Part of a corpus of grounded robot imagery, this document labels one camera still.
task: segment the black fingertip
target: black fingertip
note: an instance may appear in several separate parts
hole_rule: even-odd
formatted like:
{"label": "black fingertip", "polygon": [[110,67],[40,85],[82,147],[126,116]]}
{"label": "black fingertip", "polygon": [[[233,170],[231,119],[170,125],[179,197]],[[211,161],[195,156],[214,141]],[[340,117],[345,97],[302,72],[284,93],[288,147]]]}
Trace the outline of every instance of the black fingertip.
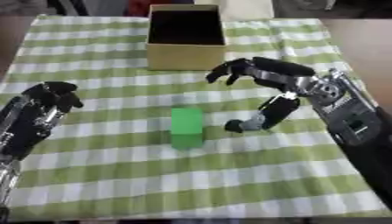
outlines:
{"label": "black fingertip", "polygon": [[73,106],[76,107],[77,109],[81,109],[84,107],[84,104],[83,102],[81,102],[81,100],[78,99],[78,101]]}
{"label": "black fingertip", "polygon": [[236,80],[238,80],[238,75],[232,74],[230,77],[228,77],[226,81],[226,85],[231,86],[233,83],[235,83]]}
{"label": "black fingertip", "polygon": [[235,133],[242,133],[243,130],[240,126],[241,123],[241,120],[230,120],[225,124],[225,130]]}

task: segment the robotic hand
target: robotic hand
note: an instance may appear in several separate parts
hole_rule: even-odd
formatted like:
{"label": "robotic hand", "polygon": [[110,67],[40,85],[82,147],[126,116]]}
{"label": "robotic hand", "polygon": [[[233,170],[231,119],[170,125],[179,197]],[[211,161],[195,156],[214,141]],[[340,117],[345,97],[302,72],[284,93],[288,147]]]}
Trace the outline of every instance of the robotic hand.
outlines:
{"label": "robotic hand", "polygon": [[327,75],[317,76],[307,66],[254,57],[217,66],[206,79],[213,83],[224,75],[230,75],[228,86],[241,76],[250,76],[257,85],[282,92],[263,103],[249,120],[228,121],[225,130],[268,130],[298,109],[298,97],[304,97],[348,160],[392,210],[392,119],[345,73],[332,69]]}
{"label": "robotic hand", "polygon": [[20,175],[20,161],[72,107],[83,104],[66,82],[44,82],[12,98],[0,111],[0,223],[6,223],[11,190]]}

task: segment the open box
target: open box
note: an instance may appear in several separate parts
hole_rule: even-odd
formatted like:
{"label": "open box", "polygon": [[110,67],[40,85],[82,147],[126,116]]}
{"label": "open box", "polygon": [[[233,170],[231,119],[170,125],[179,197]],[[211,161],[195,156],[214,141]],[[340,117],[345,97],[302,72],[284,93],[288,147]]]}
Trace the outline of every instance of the open box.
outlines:
{"label": "open box", "polygon": [[211,70],[225,59],[218,5],[150,7],[147,60],[151,70]]}

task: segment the robot finger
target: robot finger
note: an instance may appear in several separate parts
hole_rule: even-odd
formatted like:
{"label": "robot finger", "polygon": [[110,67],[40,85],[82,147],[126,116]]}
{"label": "robot finger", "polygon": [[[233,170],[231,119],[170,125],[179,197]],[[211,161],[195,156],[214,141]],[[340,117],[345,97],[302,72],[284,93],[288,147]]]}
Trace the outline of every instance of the robot finger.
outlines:
{"label": "robot finger", "polygon": [[65,95],[78,88],[75,84],[64,81],[46,81],[45,84],[48,86],[49,90],[56,95]]}
{"label": "robot finger", "polygon": [[63,94],[56,102],[58,109],[63,113],[68,113],[72,107],[82,108],[83,103],[74,93]]}
{"label": "robot finger", "polygon": [[26,89],[22,95],[29,95],[30,98],[42,100],[48,95],[63,95],[77,89],[77,86],[63,81],[47,81]]}
{"label": "robot finger", "polygon": [[253,62],[255,67],[258,69],[277,74],[285,74],[289,76],[313,76],[316,74],[311,67],[277,59],[254,57]]}

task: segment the table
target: table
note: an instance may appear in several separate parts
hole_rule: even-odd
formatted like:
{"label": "table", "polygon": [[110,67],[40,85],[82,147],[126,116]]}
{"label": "table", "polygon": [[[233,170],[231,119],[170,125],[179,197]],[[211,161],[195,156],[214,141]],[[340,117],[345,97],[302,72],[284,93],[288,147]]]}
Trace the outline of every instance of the table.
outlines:
{"label": "table", "polygon": [[[64,19],[60,22],[62,24],[68,24],[68,26],[64,27],[68,32],[81,28],[76,25],[81,22],[78,18]],[[76,38],[71,40],[68,40],[68,36],[65,38],[66,34],[47,33],[59,29],[56,23],[54,23],[54,26],[43,27],[43,30],[47,32],[42,32],[43,30],[35,27],[35,33],[43,34],[32,34],[29,36],[29,41],[26,43],[24,49],[25,53],[19,54],[20,57],[16,60],[19,66],[14,66],[11,69],[12,75],[7,80],[9,85],[1,86],[4,93],[18,93],[17,90],[25,88],[26,81],[41,80],[42,77],[48,75],[47,72],[56,73],[56,79],[77,81],[81,86],[80,95],[83,96],[87,105],[84,113],[82,111],[75,111],[70,114],[65,120],[65,125],[58,127],[56,132],[53,133],[53,139],[45,141],[36,149],[35,154],[28,157],[25,161],[24,178],[22,178],[19,188],[15,191],[16,197],[11,202],[13,206],[12,211],[14,211],[14,214],[19,215],[19,219],[38,219],[42,217],[74,219],[124,215],[137,218],[146,216],[150,218],[175,218],[184,216],[206,218],[221,216],[310,216],[315,214],[380,215],[383,211],[383,206],[377,198],[366,188],[357,173],[350,167],[350,164],[341,156],[339,149],[328,142],[325,134],[317,134],[319,135],[319,139],[317,141],[314,140],[314,142],[312,138],[309,138],[309,133],[301,137],[291,136],[291,134],[299,134],[304,131],[321,131],[323,127],[322,123],[312,119],[314,114],[310,110],[307,110],[308,108],[303,108],[301,113],[297,113],[291,120],[281,124],[276,129],[276,134],[278,134],[276,138],[272,138],[274,135],[270,136],[270,134],[266,133],[253,133],[247,136],[226,136],[226,133],[221,131],[221,123],[236,116],[246,116],[248,111],[228,116],[227,114],[219,114],[221,110],[237,111],[239,109],[246,109],[250,111],[254,109],[253,104],[260,103],[261,99],[259,97],[253,100],[249,99],[246,102],[241,101],[241,99],[248,99],[248,94],[239,94],[243,92],[242,89],[247,89],[250,92],[256,91],[255,95],[258,96],[268,97],[276,94],[272,90],[254,89],[253,84],[246,80],[241,81],[235,90],[227,90],[219,85],[207,87],[202,83],[197,84],[197,89],[204,88],[206,91],[223,91],[222,93],[225,93],[219,96],[221,97],[219,102],[225,102],[219,107],[203,106],[209,113],[218,113],[220,115],[216,116],[217,120],[212,117],[207,118],[209,122],[213,121],[216,124],[215,126],[209,127],[207,133],[211,139],[208,142],[209,146],[206,146],[203,150],[182,153],[176,152],[168,148],[167,145],[161,145],[162,142],[165,143],[165,139],[162,138],[162,133],[150,135],[150,137],[153,137],[152,141],[156,144],[152,146],[146,145],[150,142],[146,142],[146,138],[143,135],[116,136],[115,134],[118,131],[120,131],[118,133],[122,133],[124,130],[132,131],[130,133],[134,133],[134,131],[144,133],[146,130],[151,129],[165,129],[167,119],[152,118],[151,120],[149,116],[156,114],[157,111],[145,109],[146,105],[148,106],[149,103],[152,103],[152,105],[157,106],[159,103],[163,103],[161,106],[164,106],[166,103],[172,105],[175,101],[183,101],[184,99],[177,97],[173,98],[173,101],[169,103],[165,101],[164,97],[159,97],[171,93],[171,91],[180,94],[183,93],[185,90],[182,88],[182,84],[187,85],[187,91],[196,88],[192,83],[198,83],[199,79],[202,81],[204,74],[181,73],[181,76],[184,77],[183,80],[172,80],[167,78],[175,77],[178,73],[151,73],[143,69],[135,69],[134,67],[125,67],[123,71],[110,70],[113,65],[124,66],[121,61],[111,61],[108,64],[83,64],[85,68],[94,68],[95,70],[102,66],[108,66],[108,70],[103,72],[99,72],[98,69],[96,72],[83,70],[80,73],[67,73],[67,71],[75,67],[75,64],[67,64],[68,62],[75,62],[74,60],[76,60],[76,63],[79,63],[78,59],[80,57],[84,59],[93,57],[96,60],[106,59],[105,57],[108,57],[109,60],[112,57],[121,56],[120,50],[124,47],[128,49],[130,46],[113,45],[111,46],[113,48],[110,48],[113,51],[105,53],[105,50],[107,51],[108,49],[102,48],[101,45],[94,45],[94,48],[85,48],[84,46],[61,48],[61,45],[58,45],[61,41],[58,43],[51,39],[64,39],[65,42],[62,45],[73,47],[74,43],[80,45],[86,43],[86,41],[87,43],[96,44],[96,41],[88,42],[89,40],[85,40],[83,37],[91,38],[94,36],[94,32],[98,32],[102,27],[105,28],[107,24],[112,29],[122,30],[117,31],[118,33],[122,33],[122,35],[128,34],[127,31],[129,31],[131,25],[135,29],[132,30],[132,34],[139,34],[140,36],[145,27],[145,21],[134,21],[131,24],[125,24],[124,22],[112,24],[112,22],[121,18],[113,18],[113,21],[111,20],[112,18],[86,17],[81,19],[90,21],[87,22],[90,24],[91,21],[94,22],[97,19],[100,23],[90,28],[93,30],[91,33],[75,33],[75,36],[72,35],[70,37]],[[52,23],[52,20],[44,18],[42,23],[49,25]],[[303,30],[296,30],[296,25],[301,25],[301,29]],[[314,38],[324,37],[323,35],[325,35],[320,30],[317,20],[263,20],[250,23],[227,23],[225,27],[227,28],[229,43],[232,47],[231,58],[239,57],[240,55],[249,56],[256,54],[256,52],[253,52],[256,49],[262,49],[257,50],[260,51],[257,54],[260,53],[261,55],[270,57],[274,57],[273,55],[275,55],[276,57],[277,52],[273,50],[275,49],[274,45],[264,43],[262,47],[269,49],[269,51],[265,51],[265,48],[258,48],[260,47],[260,42],[257,41],[275,43],[270,38],[279,37],[277,34],[280,34],[281,37],[286,37],[284,39],[287,39],[285,35],[290,36],[291,32],[296,31],[308,31],[321,35],[310,35],[310,37]],[[247,36],[249,34],[244,34],[249,32],[253,33],[254,31],[257,31],[256,35],[254,33],[257,38],[249,38]],[[276,35],[270,36],[266,31],[274,31]],[[105,33],[105,37],[111,37],[109,32]],[[102,44],[102,41],[108,41],[112,38],[100,38],[98,40]],[[132,38],[134,41],[140,41],[136,42],[135,45],[131,45],[132,47],[137,49],[143,47],[143,45],[138,44],[143,43],[139,38],[138,36]],[[289,39],[306,38],[309,38],[308,35],[303,34],[302,36],[294,35]],[[249,45],[247,41],[250,41],[251,44],[257,43],[257,45]],[[41,44],[42,46],[55,45],[57,48],[48,48],[46,49],[48,50],[47,52],[39,49],[31,49],[36,44]],[[325,42],[316,42],[313,44],[324,45]],[[100,52],[100,54],[87,55],[84,53],[87,49]],[[290,50],[291,52],[285,52],[287,53],[285,57],[290,60],[302,63],[312,63],[310,61],[315,60],[312,57],[306,58],[306,56],[296,57],[293,53],[296,54],[298,52],[295,49]],[[66,51],[68,54],[72,53],[73,55],[72,57],[68,57],[69,55],[67,55],[66,57],[57,59],[53,58],[53,55],[62,51]],[[312,49],[309,49],[305,53],[312,55],[314,52],[312,52]],[[332,55],[322,57],[319,60],[328,61],[331,59],[329,57],[332,57],[334,60],[340,60],[340,56],[336,52],[330,53]],[[28,54],[42,56],[26,57]],[[40,65],[37,67],[30,65],[20,66],[20,64],[32,62],[45,64],[48,60],[51,62],[64,60],[66,64],[62,66],[59,64],[50,66]],[[136,60],[131,60],[130,62],[135,63],[130,64],[131,66],[137,66],[140,63]],[[316,64],[314,66],[323,71],[327,68],[321,64]],[[339,66],[341,69],[346,68],[346,66],[341,66],[342,64],[340,62],[333,62],[333,64]],[[125,74],[135,76],[128,77],[124,76]],[[176,81],[181,85],[175,87],[162,86],[163,84],[171,84],[172,81]],[[155,83],[156,86],[147,88],[147,84],[151,85],[151,83]],[[144,100],[142,98],[132,98],[131,100],[133,101],[128,101],[127,103],[124,101],[104,100],[113,99],[115,95],[118,100],[118,98],[121,98],[119,96],[123,96],[124,94],[137,96],[140,93],[127,87],[128,85],[145,91],[145,95],[155,95],[157,99],[153,100],[152,97],[144,98]],[[198,99],[196,102],[210,102],[215,97],[212,97],[210,94],[189,95],[190,97],[186,99],[187,102],[191,99]],[[236,97],[239,95],[240,98],[232,98],[232,95],[236,95]],[[7,98],[5,96],[9,95],[2,94],[3,99]],[[240,100],[241,103],[226,104],[226,102],[231,102],[234,99],[237,101]],[[123,105],[128,105],[127,107],[131,107],[132,109],[136,105],[136,108],[140,108],[138,110],[140,113],[132,114],[133,110],[128,110],[126,113],[123,113],[121,110],[116,110],[122,109]],[[115,113],[108,113],[107,109],[109,108],[114,109],[115,111],[112,112]],[[159,110],[158,113],[162,113],[159,116],[165,116],[165,110]],[[150,119],[152,126],[148,123],[146,126],[143,119],[132,122],[135,117]],[[88,123],[99,121],[102,122],[99,128],[95,124]],[[89,135],[92,133],[96,135],[94,141],[92,141],[93,139],[89,139]],[[73,137],[80,136],[87,138],[83,141],[73,139]],[[214,141],[219,139],[222,140],[220,143]],[[324,141],[323,143],[325,145],[319,145],[320,141]],[[194,187],[198,189],[197,192],[189,191],[189,188],[192,189]],[[165,191],[165,193],[163,195],[159,194],[161,191]],[[133,195],[132,200],[127,198],[129,194]]]}

